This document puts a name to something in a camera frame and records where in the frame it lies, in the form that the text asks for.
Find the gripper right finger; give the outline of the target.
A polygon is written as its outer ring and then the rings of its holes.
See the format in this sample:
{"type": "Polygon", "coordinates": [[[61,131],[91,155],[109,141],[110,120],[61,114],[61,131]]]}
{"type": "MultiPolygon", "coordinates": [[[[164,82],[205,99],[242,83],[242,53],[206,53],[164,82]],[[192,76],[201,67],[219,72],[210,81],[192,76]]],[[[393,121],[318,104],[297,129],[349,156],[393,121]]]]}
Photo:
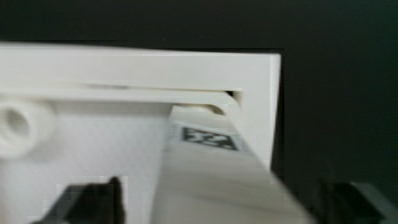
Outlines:
{"type": "Polygon", "coordinates": [[[398,207],[365,182],[318,184],[313,213],[318,224],[398,224],[398,207]]]}

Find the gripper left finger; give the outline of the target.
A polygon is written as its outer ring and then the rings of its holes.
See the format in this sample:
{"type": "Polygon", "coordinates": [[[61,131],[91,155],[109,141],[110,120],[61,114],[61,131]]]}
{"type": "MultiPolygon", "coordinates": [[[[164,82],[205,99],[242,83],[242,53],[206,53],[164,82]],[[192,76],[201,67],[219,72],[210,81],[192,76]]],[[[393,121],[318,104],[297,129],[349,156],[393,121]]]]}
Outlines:
{"type": "Polygon", "coordinates": [[[112,177],[105,183],[70,185],[34,224],[126,224],[119,178],[112,177]]]}

